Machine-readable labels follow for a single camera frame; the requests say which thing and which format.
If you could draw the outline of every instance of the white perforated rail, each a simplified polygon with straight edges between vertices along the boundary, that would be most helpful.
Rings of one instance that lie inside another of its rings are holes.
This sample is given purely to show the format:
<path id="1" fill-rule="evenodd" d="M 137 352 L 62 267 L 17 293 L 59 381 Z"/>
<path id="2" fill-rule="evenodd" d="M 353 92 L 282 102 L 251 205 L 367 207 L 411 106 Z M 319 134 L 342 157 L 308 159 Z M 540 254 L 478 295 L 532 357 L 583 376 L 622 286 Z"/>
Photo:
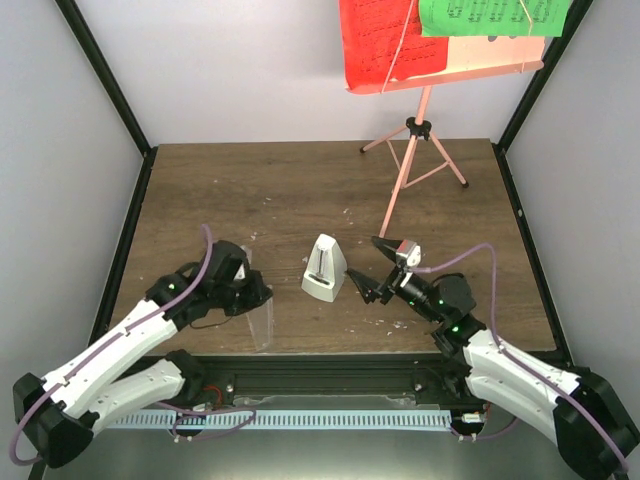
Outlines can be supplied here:
<path id="1" fill-rule="evenodd" d="M 248 419 L 251 413 L 211 415 L 187 419 L 180 429 L 224 430 Z M 169 429 L 176 413 L 168 410 L 140 410 L 112 423 L 109 428 Z M 447 432 L 451 413 L 440 410 L 259 410 L 245 430 L 416 430 Z"/>

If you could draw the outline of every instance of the green paper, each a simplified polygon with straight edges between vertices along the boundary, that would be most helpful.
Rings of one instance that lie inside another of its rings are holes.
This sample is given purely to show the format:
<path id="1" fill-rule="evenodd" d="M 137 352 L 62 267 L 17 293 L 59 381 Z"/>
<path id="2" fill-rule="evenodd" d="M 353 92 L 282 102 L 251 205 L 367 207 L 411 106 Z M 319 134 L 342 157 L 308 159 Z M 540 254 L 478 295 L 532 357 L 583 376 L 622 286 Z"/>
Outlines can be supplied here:
<path id="1" fill-rule="evenodd" d="M 523 0 L 533 20 L 531 36 L 562 35 L 570 0 Z M 520 0 L 420 0 L 423 37 L 529 35 Z"/>

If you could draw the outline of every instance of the brown wood surface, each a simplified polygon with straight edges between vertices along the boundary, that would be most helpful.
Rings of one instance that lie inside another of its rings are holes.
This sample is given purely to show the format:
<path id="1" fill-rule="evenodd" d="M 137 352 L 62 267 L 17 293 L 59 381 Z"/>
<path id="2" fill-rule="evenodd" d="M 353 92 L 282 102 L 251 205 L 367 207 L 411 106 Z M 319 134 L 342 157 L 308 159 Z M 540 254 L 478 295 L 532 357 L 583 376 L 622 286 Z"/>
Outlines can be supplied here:
<path id="1" fill-rule="evenodd" d="M 400 192 L 387 238 L 422 246 L 422 265 L 437 265 L 481 243 L 498 252 L 500 333 L 525 349 L 553 349 L 551 331 L 504 185 L 487 140 L 442 142 L 470 183 L 462 189 L 445 169 Z M 404 141 L 394 142 L 401 155 Z M 433 351 L 433 325 L 402 301 L 365 305 L 347 279 L 334 303 L 300 288 L 320 233 L 334 236 L 350 267 L 382 280 L 392 264 L 370 243 L 389 201 L 397 169 L 383 144 L 361 155 L 360 142 L 163 145 L 135 232 L 112 325 L 155 280 L 197 261 L 208 223 L 217 238 L 253 250 L 252 266 L 274 289 L 275 333 L 270 352 Z M 420 142 L 410 178 L 441 161 Z M 462 271 L 488 321 L 490 256 L 465 259 Z M 211 312 L 198 324 L 224 320 Z M 186 328 L 156 350 L 192 353 L 254 351 L 246 317 L 207 330 Z"/>

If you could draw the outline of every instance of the red sheet music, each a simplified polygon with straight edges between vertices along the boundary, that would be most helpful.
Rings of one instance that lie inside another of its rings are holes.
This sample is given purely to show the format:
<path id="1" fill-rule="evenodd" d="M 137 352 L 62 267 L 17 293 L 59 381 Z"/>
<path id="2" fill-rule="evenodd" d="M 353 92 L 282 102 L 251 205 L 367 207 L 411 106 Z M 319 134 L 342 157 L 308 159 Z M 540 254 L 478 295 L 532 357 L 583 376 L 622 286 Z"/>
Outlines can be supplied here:
<path id="1" fill-rule="evenodd" d="M 420 35 L 415 0 L 391 78 L 404 80 L 447 67 L 448 37 Z M 349 88 L 382 85 L 398 48 L 411 0 L 340 0 L 345 77 Z"/>

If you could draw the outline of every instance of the black metal frame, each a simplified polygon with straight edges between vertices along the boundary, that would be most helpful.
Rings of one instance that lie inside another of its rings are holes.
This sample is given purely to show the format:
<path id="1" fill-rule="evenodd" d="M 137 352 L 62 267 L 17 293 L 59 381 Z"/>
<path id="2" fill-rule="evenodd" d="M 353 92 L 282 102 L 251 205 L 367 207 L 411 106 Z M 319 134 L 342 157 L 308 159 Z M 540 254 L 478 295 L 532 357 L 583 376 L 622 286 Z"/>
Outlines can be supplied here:
<path id="1" fill-rule="evenodd" d="M 593 0 L 574 0 L 561 37 L 555 38 L 544 57 L 544 67 L 536 72 L 509 121 L 494 152 L 520 229 L 540 297 L 549 319 L 556 350 L 529 352 L 556 366 L 570 367 L 572 360 L 562 332 L 553 299 L 544 277 L 526 216 L 511 178 L 506 153 L 522 127 L 536 99 L 576 32 Z M 151 178 L 157 147 L 151 148 L 118 83 L 102 55 L 91 30 L 74 0 L 56 0 L 78 42 L 111 98 L 116 110 L 135 141 L 144 160 L 133 198 L 120 235 L 109 272 L 90 343 L 104 334 L 111 322 L 116 297 L 136 230 L 147 185 Z M 272 356 L 199 356 L 211 378 L 224 379 L 234 386 L 235 395 L 415 395 L 417 403 L 438 404 L 442 408 L 475 407 L 473 398 L 458 398 L 441 388 L 442 377 L 452 368 L 438 353 L 351 354 L 351 355 L 272 355 Z M 147 368 L 156 357 L 142 358 L 131 372 Z M 30 480 L 42 478 L 44 468 L 37 464 Z"/>

